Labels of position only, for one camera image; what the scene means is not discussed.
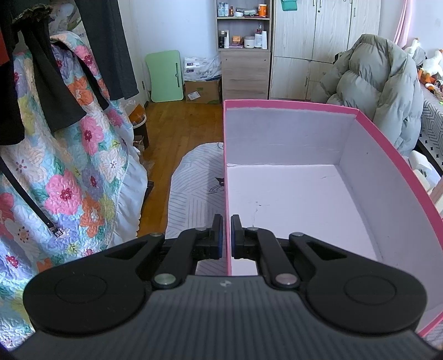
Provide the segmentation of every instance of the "down jacket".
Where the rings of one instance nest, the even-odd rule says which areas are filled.
[[[423,93],[416,64],[390,40],[362,35],[322,78],[311,101],[361,110],[403,156],[417,143]]]

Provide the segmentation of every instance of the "white duck plush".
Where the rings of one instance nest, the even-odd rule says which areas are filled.
[[[443,50],[437,50],[435,52],[434,57],[423,61],[423,65],[421,66],[421,69],[418,73],[418,78],[420,79],[423,73],[426,75],[427,80],[429,80],[430,77],[434,76],[435,74],[439,74],[441,77],[443,77],[443,69],[440,66],[440,61],[442,59],[443,59]]]
[[[404,51],[412,58],[419,46],[421,46],[419,38],[415,38],[412,41],[412,45],[407,47]]]

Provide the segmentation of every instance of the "teal bag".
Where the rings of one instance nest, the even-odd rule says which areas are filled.
[[[297,0],[281,0],[283,11],[297,10]]]

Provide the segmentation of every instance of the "shelf board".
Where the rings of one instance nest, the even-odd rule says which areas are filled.
[[[259,16],[219,16],[217,17],[217,20],[225,20],[225,19],[231,19],[231,20],[270,20],[268,17],[259,17]]]
[[[259,47],[255,47],[253,49],[248,49],[246,47],[230,47],[229,49],[218,49],[219,51],[270,51],[269,49],[261,49]]]

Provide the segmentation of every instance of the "pink box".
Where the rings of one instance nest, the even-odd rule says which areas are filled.
[[[443,222],[406,161],[359,110],[308,102],[227,100],[226,243],[230,217],[288,238],[300,231],[418,278],[426,335],[443,318]],[[230,275],[256,274],[235,260]]]

